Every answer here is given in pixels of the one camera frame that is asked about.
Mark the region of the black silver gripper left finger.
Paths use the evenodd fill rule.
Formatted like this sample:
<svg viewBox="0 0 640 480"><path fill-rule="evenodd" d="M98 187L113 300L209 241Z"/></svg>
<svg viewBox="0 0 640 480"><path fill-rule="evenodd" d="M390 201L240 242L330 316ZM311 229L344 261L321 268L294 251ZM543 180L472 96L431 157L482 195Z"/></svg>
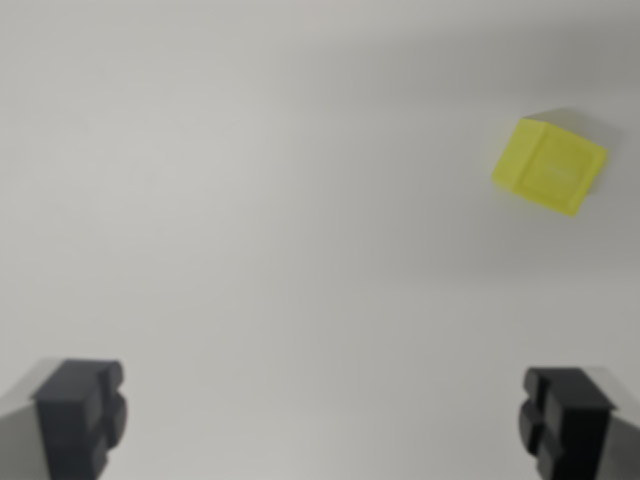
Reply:
<svg viewBox="0 0 640 480"><path fill-rule="evenodd" d="M117 360L45 358L1 395L3 479L98 479L121 442Z"/></svg>

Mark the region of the black silver gripper right finger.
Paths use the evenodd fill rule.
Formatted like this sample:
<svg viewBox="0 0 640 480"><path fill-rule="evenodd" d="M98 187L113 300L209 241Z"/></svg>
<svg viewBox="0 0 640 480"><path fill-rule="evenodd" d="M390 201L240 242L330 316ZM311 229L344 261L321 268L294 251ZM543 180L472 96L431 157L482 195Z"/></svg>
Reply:
<svg viewBox="0 0 640 480"><path fill-rule="evenodd" d="M605 368L530 367L518 429L546 480L637 479L639 396Z"/></svg>

